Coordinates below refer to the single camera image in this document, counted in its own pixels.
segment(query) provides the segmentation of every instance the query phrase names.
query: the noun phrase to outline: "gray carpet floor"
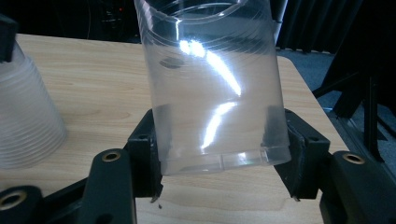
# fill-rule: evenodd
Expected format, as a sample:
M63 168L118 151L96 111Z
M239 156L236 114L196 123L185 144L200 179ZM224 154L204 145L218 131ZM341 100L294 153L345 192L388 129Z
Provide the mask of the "gray carpet floor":
M323 78L325 78L334 58L334 55L329 53L303 53L301 51L293 51L288 49L279 49L277 54L279 56L289 58L294 63L311 91L320 87ZM325 111L328 112L327 114L332 121L332 124L343 138L349 150L360 154L362 151L368 153L362 144L364 130L363 107L360 106L360 108L358 108L358 110L353 115L352 119L347 121L349 126L356 130L356 135L358 137L352 137L350 134L350 129L348 129L348 132L348 130L343 128L343 125L340 123L341 120L339 120L334 115L334 113L331 112L331 109L334 107L340 94L341 93L338 91L332 91L318 98L318 102L325 109ZM378 116L384 120L393 130L396 130L396 118L387 107L379 105ZM393 175L394 177L396 176L396 139L392 137L380 124L378 124L378 130L386 138L384 140L378 140L379 152L385 161L383 167L390 175Z

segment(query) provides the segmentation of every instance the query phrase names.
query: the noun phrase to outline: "transparent plastic container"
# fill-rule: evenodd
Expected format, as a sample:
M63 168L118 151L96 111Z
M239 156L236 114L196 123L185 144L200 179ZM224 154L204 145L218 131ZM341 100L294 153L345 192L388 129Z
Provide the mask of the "transparent plastic container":
M26 168L66 138L64 123L34 62L16 43L10 63L0 63L0 169Z
M134 0L163 175L290 160L267 0Z

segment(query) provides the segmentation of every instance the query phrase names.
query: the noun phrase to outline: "wooden table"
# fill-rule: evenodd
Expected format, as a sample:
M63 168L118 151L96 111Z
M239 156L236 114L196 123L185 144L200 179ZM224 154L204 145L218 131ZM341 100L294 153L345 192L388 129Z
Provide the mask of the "wooden table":
M64 119L63 146L35 167L0 171L0 190L35 185L48 195L88 175L93 157L122 148L150 109L140 45L19 35ZM278 58L285 107L346 150L290 60ZM318 200L295 202L273 167L163 178L155 203L137 199L140 223L321 223Z

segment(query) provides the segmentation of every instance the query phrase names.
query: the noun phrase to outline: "screw hole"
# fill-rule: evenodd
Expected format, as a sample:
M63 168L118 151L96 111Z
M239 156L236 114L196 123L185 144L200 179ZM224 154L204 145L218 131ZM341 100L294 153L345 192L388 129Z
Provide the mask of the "screw hole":
M343 155L344 160L358 164L358 165L362 165L365 163L364 158L357 156L357 155L353 155L350 153L344 154Z
M103 214L96 219L96 224L108 224L113 220L113 216L111 214Z
M146 138L148 138L148 136L147 136L147 135L145 135L145 134L141 134L141 135L139 135L139 139L146 139Z
M0 211L8 210L22 203L27 197L24 190L16 190L0 199Z
M316 138L316 137L308 137L308 139L311 140L311 141L314 141L314 142L317 142L317 141L319 140L319 139Z
M103 157L102 161L116 161L120 158L121 154L118 151L107 152Z

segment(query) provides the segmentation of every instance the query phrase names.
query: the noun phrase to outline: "brass insert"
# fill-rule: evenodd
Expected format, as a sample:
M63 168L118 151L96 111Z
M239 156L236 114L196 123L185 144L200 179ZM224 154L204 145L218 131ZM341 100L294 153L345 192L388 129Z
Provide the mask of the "brass insert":
M103 155L102 161L116 161L120 156L121 154L118 151L110 151Z
M351 154L351 153L347 153L343 155L344 160L358 164L358 165L362 165L364 164L366 161L364 160L364 158Z
M5 211L22 203L27 197L24 190L15 190L0 198L0 211Z

